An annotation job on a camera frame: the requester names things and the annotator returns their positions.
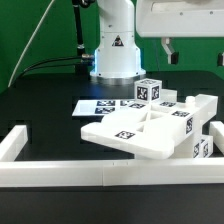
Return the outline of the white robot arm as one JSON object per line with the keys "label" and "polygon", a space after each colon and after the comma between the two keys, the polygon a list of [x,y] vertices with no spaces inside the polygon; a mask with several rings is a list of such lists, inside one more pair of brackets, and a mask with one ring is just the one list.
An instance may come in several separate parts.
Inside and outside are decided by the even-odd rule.
{"label": "white robot arm", "polygon": [[143,77],[135,36],[158,37],[168,62],[179,53],[174,37],[224,37],[224,0],[97,0],[100,44],[90,77],[109,85],[131,83]]}

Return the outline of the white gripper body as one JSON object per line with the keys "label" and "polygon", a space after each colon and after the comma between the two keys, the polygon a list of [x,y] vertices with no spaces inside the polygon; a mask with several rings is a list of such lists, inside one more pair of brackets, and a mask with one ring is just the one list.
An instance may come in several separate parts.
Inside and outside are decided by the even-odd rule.
{"label": "white gripper body", "polygon": [[224,37],[224,0],[137,0],[141,37]]}

